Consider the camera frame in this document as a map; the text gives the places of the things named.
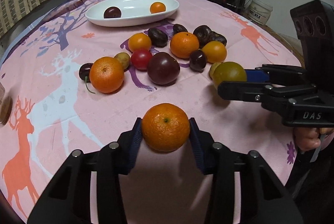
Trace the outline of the person's right hand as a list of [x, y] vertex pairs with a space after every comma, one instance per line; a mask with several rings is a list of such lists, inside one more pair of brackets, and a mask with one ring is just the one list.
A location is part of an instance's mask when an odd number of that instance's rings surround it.
[[301, 151], [310, 151], [321, 147], [325, 149], [333, 140], [333, 128], [303, 128], [293, 129], [294, 142]]

